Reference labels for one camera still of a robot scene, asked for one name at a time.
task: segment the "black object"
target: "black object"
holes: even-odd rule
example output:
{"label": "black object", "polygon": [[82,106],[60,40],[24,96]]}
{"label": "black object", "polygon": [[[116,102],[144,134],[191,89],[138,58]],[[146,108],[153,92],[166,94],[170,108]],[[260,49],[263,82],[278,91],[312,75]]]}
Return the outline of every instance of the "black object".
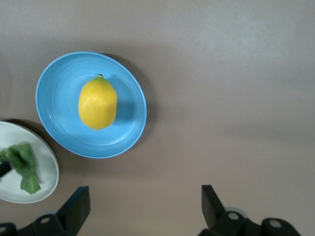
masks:
{"label": "black object", "polygon": [[75,236],[90,214],[89,187],[79,187],[56,214],[46,214],[16,230],[13,223],[0,224],[0,236]]}
{"label": "black object", "polygon": [[266,218],[261,226],[235,211],[226,211],[211,185],[202,186],[202,213],[208,229],[199,236],[300,236],[288,222]]}
{"label": "black object", "polygon": [[4,176],[6,173],[11,171],[11,166],[8,161],[4,161],[3,163],[0,164],[0,177]]}
{"label": "black object", "polygon": [[[202,212],[208,229],[199,236],[300,236],[288,222],[266,218],[255,224],[236,211],[227,211],[211,185],[202,186]],[[56,214],[46,214],[16,230],[13,223],[0,224],[0,236],[75,236],[90,213],[89,188],[79,187]]]}

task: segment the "yellow lemon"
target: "yellow lemon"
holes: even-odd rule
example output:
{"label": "yellow lemon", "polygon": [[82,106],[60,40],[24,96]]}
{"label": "yellow lemon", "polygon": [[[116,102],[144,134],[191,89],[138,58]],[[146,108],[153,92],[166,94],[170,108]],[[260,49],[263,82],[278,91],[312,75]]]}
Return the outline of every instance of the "yellow lemon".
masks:
{"label": "yellow lemon", "polygon": [[80,93],[79,116],[94,130],[110,126],[116,117],[117,94],[113,86],[99,74],[87,82]]}

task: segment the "plate rim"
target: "plate rim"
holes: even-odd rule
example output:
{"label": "plate rim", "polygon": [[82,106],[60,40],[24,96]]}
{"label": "plate rim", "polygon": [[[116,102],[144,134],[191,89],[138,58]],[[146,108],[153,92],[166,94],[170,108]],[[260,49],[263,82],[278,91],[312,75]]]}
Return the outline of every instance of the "plate rim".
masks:
{"label": "plate rim", "polygon": [[56,170],[57,170],[57,180],[54,184],[54,187],[52,188],[52,190],[43,198],[40,198],[38,200],[34,200],[34,201],[28,201],[28,202],[21,202],[21,201],[14,201],[14,200],[10,200],[10,199],[5,199],[5,198],[2,198],[0,196],[0,199],[4,200],[4,201],[7,201],[7,202],[11,202],[11,203],[20,203],[20,204],[30,204],[30,203],[37,203],[37,202],[40,202],[46,198],[48,198],[57,188],[57,185],[59,183],[59,177],[60,177],[60,171],[59,171],[59,164],[58,164],[58,160],[56,158],[56,155],[54,153],[54,151],[52,150],[52,148],[48,145],[48,143],[42,138],[40,137],[40,135],[38,135],[36,132],[30,130],[29,128],[26,128],[25,126],[23,125],[20,125],[20,124],[16,124],[16,123],[13,123],[13,122],[8,122],[8,121],[0,121],[0,125],[1,124],[8,124],[8,125],[11,125],[11,126],[15,126],[23,131],[25,131],[26,133],[34,136],[35,138],[37,138],[40,142],[42,142],[49,150],[49,152],[51,153],[51,156],[52,156],[52,159],[55,163],[55,167],[56,167]]}
{"label": "plate rim", "polygon": [[[144,104],[144,122],[143,124],[141,125],[141,130],[139,132],[139,134],[137,135],[137,137],[134,139],[134,141],[127,147],[127,148],[124,148],[123,150],[119,151],[119,152],[116,152],[114,154],[111,154],[111,155],[102,155],[102,156],[93,156],[93,155],[87,155],[87,154],[83,154],[83,153],[80,153],[78,151],[75,151],[73,150],[72,148],[70,147],[67,147],[66,145],[64,145],[62,142],[60,142],[59,140],[56,139],[56,137],[54,135],[52,135],[52,133],[50,132],[50,130],[46,127],[46,124],[43,122],[43,119],[40,115],[40,112],[39,112],[39,108],[38,108],[38,89],[39,89],[39,84],[43,78],[43,75],[45,74],[45,72],[55,63],[57,62],[58,60],[62,59],[62,58],[65,58],[65,57],[68,57],[68,56],[72,56],[72,55],[75,55],[75,54],[89,54],[89,55],[95,55],[95,56],[98,56],[98,57],[103,57],[105,59],[108,59],[110,61],[112,61],[113,63],[117,64],[121,69],[123,69],[125,72],[127,72],[129,74],[129,76],[136,82],[137,84],[137,87],[139,88],[139,92],[141,94],[141,97],[142,97],[142,101],[143,101],[143,104]],[[106,158],[111,158],[111,157],[114,157],[114,156],[118,156],[126,151],[128,151],[130,148],[132,148],[136,142],[140,139],[141,135],[143,134],[143,131],[146,127],[146,122],[147,122],[147,102],[146,102],[146,98],[144,96],[144,92],[139,84],[139,82],[136,80],[136,78],[134,77],[134,75],[124,66],[122,65],[120,62],[118,62],[117,60],[107,56],[107,55],[104,55],[104,54],[101,54],[101,53],[97,53],[97,52],[92,52],[92,51],[76,51],[76,52],[71,52],[71,53],[67,53],[67,54],[64,54],[56,59],[54,59],[51,63],[49,63],[46,68],[43,70],[43,72],[41,73],[39,79],[38,79],[38,82],[37,82],[37,86],[36,86],[36,93],[35,93],[35,103],[36,103],[36,109],[37,109],[37,114],[39,116],[39,119],[41,121],[41,123],[43,124],[45,130],[49,133],[49,135],[58,143],[60,144],[62,147],[64,147],[65,149],[73,152],[74,154],[77,154],[77,155],[80,155],[82,157],[87,157],[87,158],[92,158],[92,159],[106,159]]]}

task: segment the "lettuce leaf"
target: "lettuce leaf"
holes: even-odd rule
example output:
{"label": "lettuce leaf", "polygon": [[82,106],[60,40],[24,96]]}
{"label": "lettuce leaf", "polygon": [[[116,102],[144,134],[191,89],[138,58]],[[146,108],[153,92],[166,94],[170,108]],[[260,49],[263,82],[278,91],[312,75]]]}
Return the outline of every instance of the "lettuce leaf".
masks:
{"label": "lettuce leaf", "polygon": [[36,193],[39,189],[37,181],[35,160],[32,148],[29,143],[11,145],[7,149],[0,151],[0,162],[8,161],[12,169],[15,169],[22,177],[22,190],[30,194]]}

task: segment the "white plate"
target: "white plate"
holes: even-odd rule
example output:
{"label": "white plate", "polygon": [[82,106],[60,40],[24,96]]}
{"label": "white plate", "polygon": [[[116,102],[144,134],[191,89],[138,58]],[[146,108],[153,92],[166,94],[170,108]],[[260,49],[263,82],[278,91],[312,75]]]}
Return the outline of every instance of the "white plate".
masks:
{"label": "white plate", "polygon": [[59,168],[56,156],[48,144],[33,131],[0,121],[0,150],[23,142],[31,144],[41,189],[32,195],[21,190],[22,177],[12,170],[0,178],[0,199],[13,203],[35,203],[47,198],[57,187]]}

